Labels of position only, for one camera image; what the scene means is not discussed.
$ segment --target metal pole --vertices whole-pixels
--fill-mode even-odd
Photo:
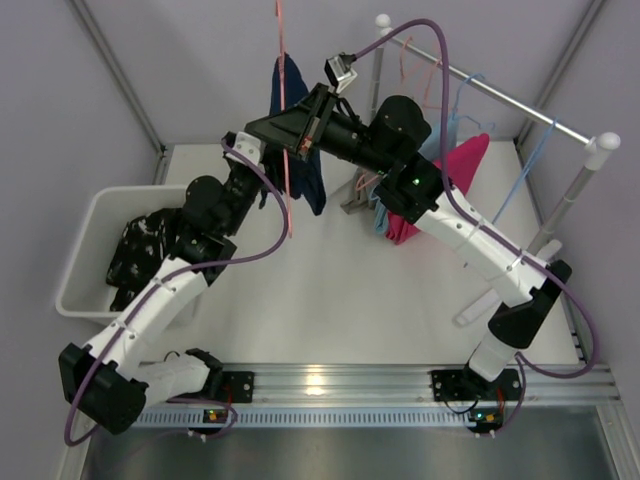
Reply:
[[[553,66],[551,75],[547,78],[544,83],[544,87],[536,96],[534,105],[537,108],[544,109],[549,105],[551,98],[560,85],[560,80],[564,77],[564,74],[575,59],[580,47],[584,44],[588,33],[591,31],[595,20],[602,12],[602,8],[606,3],[607,0],[591,0],[590,4],[585,9],[582,17],[578,21],[578,25],[571,33],[569,41],[563,48],[562,53]],[[533,122],[531,120],[527,120],[516,137],[518,148],[521,148],[524,142],[526,142],[527,138],[531,135],[532,130]]]
[[[542,224],[540,230],[538,230],[538,233],[529,244],[529,248],[527,248],[529,252],[536,255],[551,240],[556,228],[558,228],[564,216],[575,203],[578,195],[584,190],[584,187],[587,186],[587,183],[595,173],[593,170],[582,167],[576,178],[571,182],[571,185],[569,185],[566,193],[562,196],[562,199],[549,215],[549,218]]]
[[[578,199],[578,196],[589,183],[593,175],[602,168],[604,162],[620,146],[620,137],[615,133],[603,133],[587,147],[589,156],[571,185],[553,209],[549,218],[542,224],[535,238],[531,241],[529,252],[534,255],[551,239],[560,222]]]
[[[384,57],[384,47],[380,46],[373,52],[373,75],[371,77],[371,109],[369,111],[369,121],[373,120],[378,111],[378,95],[380,93],[380,75],[382,74],[382,58]]]
[[[404,40],[399,39],[398,37],[394,37],[391,39],[392,42],[394,42],[397,45],[402,46],[404,44]],[[410,51],[411,53],[423,58],[424,60],[428,61],[429,63],[438,63],[438,68],[442,69],[442,65],[439,64],[438,62],[438,58],[431,55],[430,53],[427,53],[423,50],[420,50],[419,48],[413,46],[411,43],[409,43],[406,47],[406,49],[408,51]],[[458,78],[459,80],[467,80],[471,75],[467,72],[465,72],[464,70],[461,70],[457,67],[454,67],[453,65],[449,66],[449,73]],[[502,90],[500,90],[499,88],[487,83],[487,82],[483,82],[481,80],[478,80],[476,78],[472,78],[469,82],[469,85],[471,85],[472,87],[474,87],[476,90],[484,93],[485,95],[493,98],[494,100],[497,100],[498,102],[502,103],[503,105],[506,105],[508,107],[512,107],[515,108],[517,110],[520,110],[525,116],[527,116],[528,118],[530,118],[531,120],[541,123],[543,125],[552,125],[553,124],[553,118],[545,115],[544,113],[542,113],[540,110],[531,107],[529,105],[527,105],[524,102],[521,102],[520,100],[517,100],[516,98],[513,98],[511,95],[508,95],[507,93],[503,92]],[[589,145],[589,143],[591,142],[591,138],[574,130],[573,128],[570,128],[568,126],[566,126],[563,123],[557,122],[555,125],[555,129],[558,130],[561,133],[564,133],[567,137],[575,140],[576,142],[587,146]]]
[[[106,37],[100,30],[98,22],[96,22],[95,17],[91,13],[91,10],[87,6],[84,0],[66,0],[67,4],[71,11],[75,14],[78,19],[80,26],[85,31],[91,43],[95,47],[100,59],[104,62],[107,67],[107,71],[111,75],[111,78],[116,84],[120,93],[124,96],[127,105],[131,109],[134,117],[142,127],[149,143],[156,150],[159,155],[162,155],[164,151],[164,146],[156,133],[149,116],[145,112],[142,107],[142,103],[140,99],[136,95],[131,83],[127,79],[124,70],[120,66],[118,59],[113,53],[113,50],[109,46]]]

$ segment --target white floor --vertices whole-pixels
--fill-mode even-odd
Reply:
[[[465,328],[452,318],[485,283],[427,234],[395,246],[373,233],[371,212],[346,215],[339,187],[353,168],[323,156],[332,194],[325,212],[314,217],[304,200],[295,202],[293,239],[267,259],[228,267],[203,295],[195,321],[167,331],[148,359],[197,346],[225,363],[465,363],[488,318]],[[166,183],[186,185],[203,174],[224,181],[226,171],[219,146],[177,146]],[[513,144],[492,142],[469,200],[492,217],[519,171]],[[268,248],[281,222],[273,199],[264,210],[255,206],[232,239],[236,256]],[[522,245],[533,238],[538,227],[526,188],[499,227]],[[560,302],[527,355],[542,364],[577,362]]]

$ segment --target white plastic bin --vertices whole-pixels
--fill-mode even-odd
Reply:
[[[106,188],[96,194],[84,219],[80,237],[56,299],[65,317],[81,317],[107,325],[119,312],[110,312],[117,289],[105,278],[122,231],[128,221],[161,208],[182,207],[185,185]],[[193,318],[198,299],[174,320]]]

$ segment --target white ball cap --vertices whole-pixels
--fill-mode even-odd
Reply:
[[[376,17],[376,27],[387,28],[391,26],[391,18],[386,13],[381,13]]]
[[[598,137],[598,146],[607,150],[616,150],[620,146],[620,135],[607,132]]]

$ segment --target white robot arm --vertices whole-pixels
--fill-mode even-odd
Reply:
[[[384,173],[376,189],[384,205],[451,247],[500,296],[503,305],[468,362],[481,381],[492,382],[515,353],[531,343],[560,292],[543,273],[481,230],[481,225],[495,227],[455,188],[456,203],[479,225],[454,208],[440,170],[416,153],[430,131],[419,107],[407,97],[389,97],[365,126],[344,99],[319,84],[294,107],[251,122],[244,132],[227,138],[235,151],[251,152],[250,160],[266,167],[281,161],[282,149],[303,159],[320,149]],[[205,352],[188,351],[155,365],[141,367],[140,362],[177,313],[224,268],[197,269],[196,264],[228,259],[235,251],[226,237],[237,232],[261,185],[239,158],[229,155],[227,160],[231,170],[224,184],[200,177],[189,185],[183,207],[186,230],[145,290],[104,331],[82,348],[70,344],[60,356],[65,397],[71,402],[98,354],[108,350],[79,407],[112,433],[126,430],[145,406],[205,387],[215,392],[212,375],[222,366]],[[562,280],[570,275],[562,262],[537,261]],[[192,267],[196,270],[186,271]],[[113,343],[119,329],[123,333]]]

